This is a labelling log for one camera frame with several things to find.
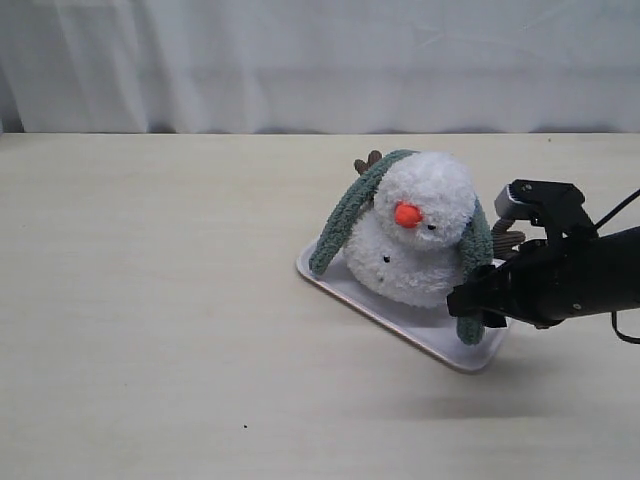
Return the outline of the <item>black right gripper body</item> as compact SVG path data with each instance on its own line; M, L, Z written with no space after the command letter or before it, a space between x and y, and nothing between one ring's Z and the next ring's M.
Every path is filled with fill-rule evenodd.
M600 312L600 253L595 242L527 241L495 270L497 308L538 328Z

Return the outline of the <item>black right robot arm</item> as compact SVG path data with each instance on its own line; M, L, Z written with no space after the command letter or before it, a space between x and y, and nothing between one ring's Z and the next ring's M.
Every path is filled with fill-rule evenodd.
M476 269L447 297L449 314L490 328L504 318L538 329L639 307L639 229L553 244L534 239L499 266Z

